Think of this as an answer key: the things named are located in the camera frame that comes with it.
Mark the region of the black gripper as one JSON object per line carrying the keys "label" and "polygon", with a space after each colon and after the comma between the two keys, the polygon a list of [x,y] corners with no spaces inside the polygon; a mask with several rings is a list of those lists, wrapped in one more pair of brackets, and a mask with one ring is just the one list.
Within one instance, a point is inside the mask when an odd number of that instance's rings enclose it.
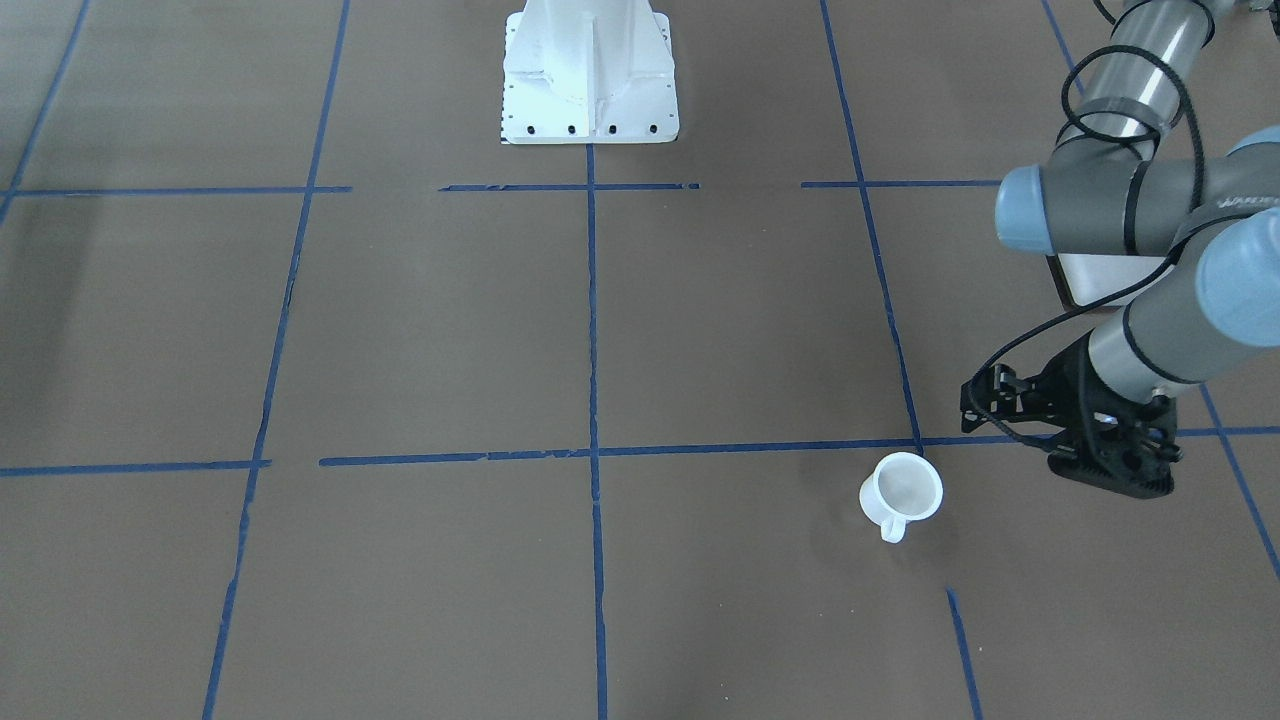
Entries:
{"label": "black gripper", "polygon": [[1085,345],[1071,345],[1043,370],[1027,379],[1019,395],[1019,375],[1005,364],[980,369],[963,386],[960,432],[1018,436],[1018,421],[1059,427],[1069,439],[1084,441],[1091,430],[1088,383],[1091,360]]}

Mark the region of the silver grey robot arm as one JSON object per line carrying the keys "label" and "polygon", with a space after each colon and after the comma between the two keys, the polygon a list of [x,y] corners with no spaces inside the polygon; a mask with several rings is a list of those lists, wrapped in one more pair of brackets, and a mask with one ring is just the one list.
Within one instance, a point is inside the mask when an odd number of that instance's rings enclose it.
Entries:
{"label": "silver grey robot arm", "polygon": [[1207,158],[1187,76],[1230,1],[1128,1],[1064,81],[1050,159],[1001,182],[995,227],[1047,258],[1153,258],[1123,301],[1029,379],[996,352],[961,391],[963,430],[1020,421],[1167,438],[1178,397],[1277,348],[1277,128]]}

